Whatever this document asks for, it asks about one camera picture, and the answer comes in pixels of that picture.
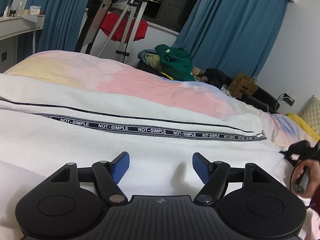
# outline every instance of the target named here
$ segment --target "white blanket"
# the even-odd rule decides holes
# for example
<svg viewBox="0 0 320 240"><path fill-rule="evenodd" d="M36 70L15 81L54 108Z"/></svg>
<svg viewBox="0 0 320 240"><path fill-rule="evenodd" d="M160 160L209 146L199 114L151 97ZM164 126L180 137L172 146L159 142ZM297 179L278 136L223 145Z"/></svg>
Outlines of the white blanket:
<svg viewBox="0 0 320 240"><path fill-rule="evenodd" d="M19 198L67 162L89 167L127 151L130 167L119 186L130 199L194 197L203 186L192 168L194 152L232 167L256 163L270 174L283 159L253 114L222 121L132 96L8 75L0 75L0 108L0 161L7 170L0 173L0 233L5 239L20 237L13 216ZM94 124L99 129L89 128ZM230 185L228 191L240 187Z"/></svg>

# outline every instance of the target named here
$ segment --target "quilted pillow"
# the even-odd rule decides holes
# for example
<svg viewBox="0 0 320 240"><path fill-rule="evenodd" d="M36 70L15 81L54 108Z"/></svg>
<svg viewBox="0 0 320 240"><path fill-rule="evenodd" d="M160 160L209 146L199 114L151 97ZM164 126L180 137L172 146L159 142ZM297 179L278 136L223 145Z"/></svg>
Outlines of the quilted pillow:
<svg viewBox="0 0 320 240"><path fill-rule="evenodd" d="M301 118L320 135L320 99L315 95L311 97Z"/></svg>

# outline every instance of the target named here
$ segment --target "circular pad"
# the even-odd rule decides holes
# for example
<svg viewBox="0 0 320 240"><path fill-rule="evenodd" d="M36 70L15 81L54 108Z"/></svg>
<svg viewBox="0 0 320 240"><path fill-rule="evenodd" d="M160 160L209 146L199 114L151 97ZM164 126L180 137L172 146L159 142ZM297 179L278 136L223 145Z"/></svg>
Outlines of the circular pad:
<svg viewBox="0 0 320 240"><path fill-rule="evenodd" d="M94 193L68 184L35 188L16 207L16 218L25 235L39 239L68 239L92 228L103 212Z"/></svg>
<svg viewBox="0 0 320 240"><path fill-rule="evenodd" d="M283 204L274 197L256 196L247 201L247 209L259 217L274 217L283 211Z"/></svg>
<svg viewBox="0 0 320 240"><path fill-rule="evenodd" d="M296 235L305 220L302 201L286 188L245 188L227 194L219 203L219 213L227 225L254 239L283 239Z"/></svg>
<svg viewBox="0 0 320 240"><path fill-rule="evenodd" d="M75 205L76 203L72 198L56 195L41 200L38 209L46 216L58 217L70 213L75 208Z"/></svg>

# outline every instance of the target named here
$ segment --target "bottle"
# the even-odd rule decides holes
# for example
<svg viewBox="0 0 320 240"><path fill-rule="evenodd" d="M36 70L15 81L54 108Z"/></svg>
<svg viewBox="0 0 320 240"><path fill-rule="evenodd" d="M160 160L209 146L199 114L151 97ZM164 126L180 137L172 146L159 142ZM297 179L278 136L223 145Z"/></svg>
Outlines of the bottle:
<svg viewBox="0 0 320 240"><path fill-rule="evenodd" d="M17 7L16 16L21 16L21 11L22 11L22 1L19 3Z"/></svg>
<svg viewBox="0 0 320 240"><path fill-rule="evenodd" d="M9 15L9 6L7 6L6 8L5 8L5 10L4 10L4 13L3 13L3 17L4 18L7 18L8 17L8 15Z"/></svg>

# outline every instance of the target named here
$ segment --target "hand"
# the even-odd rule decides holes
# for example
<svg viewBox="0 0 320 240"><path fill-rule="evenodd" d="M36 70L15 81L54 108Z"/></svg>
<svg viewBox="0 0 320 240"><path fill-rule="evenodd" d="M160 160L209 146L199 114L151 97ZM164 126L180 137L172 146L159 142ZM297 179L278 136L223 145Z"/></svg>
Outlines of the hand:
<svg viewBox="0 0 320 240"><path fill-rule="evenodd" d="M304 194L300 194L305 198L312 198L318 187L320 186L320 163L315 160L305 160L298 164L292 175L292 187L295 181L303 174L303 168L310 168L310 181L307 187L307 191Z"/></svg>

